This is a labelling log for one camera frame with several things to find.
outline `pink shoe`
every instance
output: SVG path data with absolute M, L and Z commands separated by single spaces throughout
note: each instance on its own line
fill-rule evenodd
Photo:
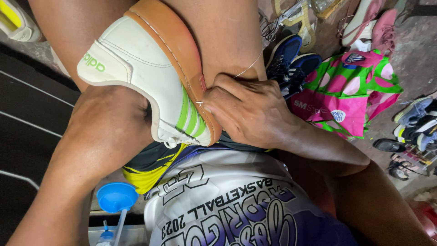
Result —
M 372 31 L 372 49 L 378 49 L 381 54 L 386 57 L 391 57 L 395 50 L 395 19 L 396 9 L 390 9 L 384 12 L 376 21 Z
M 361 0 L 354 18 L 347 24 L 341 37 L 344 47 L 351 46 L 360 36 L 363 29 L 379 12 L 382 0 Z

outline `hand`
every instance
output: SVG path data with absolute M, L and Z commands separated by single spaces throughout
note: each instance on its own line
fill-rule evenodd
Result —
M 307 125 L 292 115 L 276 81 L 237 82 L 219 74 L 202 99 L 233 141 L 260 148 L 283 148 Z
M 79 97 L 46 176 L 97 182 L 150 144 L 148 102 L 123 86 L 89 86 Z

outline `gum rubber sole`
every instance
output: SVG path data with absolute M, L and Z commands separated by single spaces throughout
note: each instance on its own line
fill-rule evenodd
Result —
M 166 54 L 211 132 L 208 146 L 214 144 L 220 138 L 222 128 L 211 113 L 196 103 L 202 100 L 206 85 L 199 51 L 186 25 L 167 5 L 158 0 L 140 0 L 125 16 L 142 26 Z

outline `thigh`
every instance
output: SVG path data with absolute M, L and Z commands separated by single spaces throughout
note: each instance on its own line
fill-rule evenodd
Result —
M 76 73 L 95 39 L 138 0 L 29 0 L 44 36 L 81 91 L 88 84 Z
M 256 0 L 163 0 L 199 47 L 207 87 L 219 73 L 266 80 Z

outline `concrete floor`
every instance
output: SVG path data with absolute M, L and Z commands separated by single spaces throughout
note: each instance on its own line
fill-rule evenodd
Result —
M 271 20 L 275 18 L 273 2 L 273 0 L 259 0 L 260 9 L 271 18 Z M 327 20 L 318 20 L 316 28 L 317 41 L 312 52 L 320 54 L 323 59 L 342 51 L 342 47 L 339 45 L 339 39 L 336 37 L 336 28 L 338 21 L 346 16 L 349 2 L 350 1 L 346 1 L 346 4 L 339 8 L 337 12 L 334 12 Z M 356 8 L 358 2 L 359 1 L 353 1 L 351 3 L 350 12 Z M 396 2 L 396 0 L 386 0 L 384 1 L 382 9 L 393 8 Z M 283 1 L 281 5 L 283 9 L 286 9 L 293 3 L 294 0 L 286 0 Z M 397 45 L 391 63 L 395 73 L 399 77 L 400 84 L 405 89 L 405 92 L 399 98 L 399 102 L 415 99 L 423 94 L 427 95 L 437 90 L 437 78 L 435 78 L 437 64 L 436 26 L 437 17 L 413 17 L 396 29 Z M 47 42 L 16 42 L 8 39 L 3 33 L 0 33 L 0 42 L 59 71 L 59 68 L 53 63 Z M 396 104 L 379 114 L 372 121 L 370 130 L 366 133 L 365 139 L 354 142 L 360 150 L 366 153 L 382 168 L 388 166 L 391 153 L 376 150 L 372 147 L 372 143 L 379 138 L 394 138 L 392 132 L 396 124 L 392 122 L 391 118 L 403 107 L 403 105 Z M 420 176 L 416 179 L 411 178 L 409 182 L 392 180 L 404 196 L 410 195 L 417 189 L 435 186 L 437 183 L 436 176 L 431 178 Z M 113 181 L 124 181 L 120 171 L 108 176 L 101 184 Z M 140 196 L 138 203 L 132 209 L 133 212 L 142 212 L 144 205 L 141 201 L 142 196 Z M 95 199 L 91 210 L 99 210 Z

